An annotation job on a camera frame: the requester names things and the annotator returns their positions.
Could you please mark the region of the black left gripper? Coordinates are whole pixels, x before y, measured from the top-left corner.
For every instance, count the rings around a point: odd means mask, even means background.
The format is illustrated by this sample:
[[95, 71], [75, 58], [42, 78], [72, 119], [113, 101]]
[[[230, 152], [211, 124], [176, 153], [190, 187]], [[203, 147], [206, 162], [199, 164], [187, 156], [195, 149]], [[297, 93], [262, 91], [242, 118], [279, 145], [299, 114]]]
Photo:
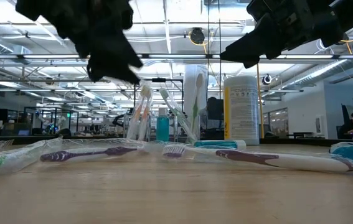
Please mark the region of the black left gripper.
[[[140, 82], [129, 65], [141, 68], [143, 63], [123, 33], [133, 25], [133, 10], [128, 1], [70, 0], [55, 3], [51, 23], [61, 38], [74, 43], [80, 57], [91, 55], [87, 65], [91, 81], [110, 77], [131, 84]], [[118, 58], [106, 54], [115, 54]]]

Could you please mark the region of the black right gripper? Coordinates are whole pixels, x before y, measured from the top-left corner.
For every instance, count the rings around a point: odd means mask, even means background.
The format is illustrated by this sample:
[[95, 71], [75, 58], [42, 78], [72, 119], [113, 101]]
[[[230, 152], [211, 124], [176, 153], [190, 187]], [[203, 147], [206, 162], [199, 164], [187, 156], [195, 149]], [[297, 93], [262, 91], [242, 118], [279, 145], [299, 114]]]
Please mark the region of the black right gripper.
[[247, 12], [257, 22], [253, 31], [226, 47], [222, 60], [257, 65], [261, 55], [278, 57], [282, 50], [321, 39], [332, 45], [344, 37], [337, 12], [327, 0], [252, 0]]

